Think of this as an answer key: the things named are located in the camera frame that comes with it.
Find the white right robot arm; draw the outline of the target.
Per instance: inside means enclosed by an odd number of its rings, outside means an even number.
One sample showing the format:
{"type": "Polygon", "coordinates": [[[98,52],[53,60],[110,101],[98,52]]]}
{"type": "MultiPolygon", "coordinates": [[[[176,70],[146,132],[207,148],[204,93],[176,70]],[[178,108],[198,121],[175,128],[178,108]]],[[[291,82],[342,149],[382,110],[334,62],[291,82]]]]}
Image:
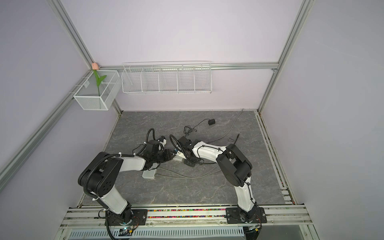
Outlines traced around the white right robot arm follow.
{"type": "Polygon", "coordinates": [[[173,135],[170,141],[185,165],[194,167],[205,161],[218,164],[227,181],[235,187],[240,220],[251,223],[257,218],[258,205],[251,187],[253,166],[236,145],[219,147],[198,140],[192,142],[186,137],[176,139],[173,135]]]}

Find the white network switch box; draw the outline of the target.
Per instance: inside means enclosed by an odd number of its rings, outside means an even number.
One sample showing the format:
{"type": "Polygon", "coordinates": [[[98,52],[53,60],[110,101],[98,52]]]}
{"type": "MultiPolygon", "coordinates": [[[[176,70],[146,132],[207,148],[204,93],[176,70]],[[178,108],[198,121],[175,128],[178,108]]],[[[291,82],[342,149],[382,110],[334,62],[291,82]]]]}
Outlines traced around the white network switch box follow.
{"type": "Polygon", "coordinates": [[[183,158],[180,157],[180,156],[174,156],[174,157],[173,157],[173,160],[174,160],[174,161],[178,161],[178,162],[182,162],[182,161],[183,161],[183,158]]]}

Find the black power adapter small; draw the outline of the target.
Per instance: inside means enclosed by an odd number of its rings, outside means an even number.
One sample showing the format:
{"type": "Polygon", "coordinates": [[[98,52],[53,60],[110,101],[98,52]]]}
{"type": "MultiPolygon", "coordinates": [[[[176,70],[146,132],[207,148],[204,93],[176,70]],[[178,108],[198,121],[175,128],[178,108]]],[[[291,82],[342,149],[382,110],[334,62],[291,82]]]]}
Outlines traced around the black power adapter small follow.
{"type": "Polygon", "coordinates": [[[184,136],[186,137],[186,136],[189,136],[193,132],[197,132],[197,127],[199,125],[201,125],[203,122],[208,122],[208,125],[211,126],[211,125],[214,125],[216,123],[216,120],[215,119],[204,119],[193,127],[192,126],[184,126],[184,130],[183,130],[184,136]]]}

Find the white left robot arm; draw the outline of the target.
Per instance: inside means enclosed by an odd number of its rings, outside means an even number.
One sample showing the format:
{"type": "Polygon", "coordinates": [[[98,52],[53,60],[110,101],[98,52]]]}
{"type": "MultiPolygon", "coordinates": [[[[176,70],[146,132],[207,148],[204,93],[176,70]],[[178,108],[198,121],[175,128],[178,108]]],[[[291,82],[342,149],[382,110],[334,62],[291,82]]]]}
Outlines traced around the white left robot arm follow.
{"type": "Polygon", "coordinates": [[[80,174],[78,184],[85,195],[98,202],[106,210],[106,219],[116,225],[130,225],[134,220],[132,205],[120,194],[116,180],[123,172],[144,172],[153,179],[157,168],[172,159],[172,153],[166,149],[164,136],[156,139],[151,128],[147,132],[144,146],[138,153],[109,154],[100,152],[80,174]]]}

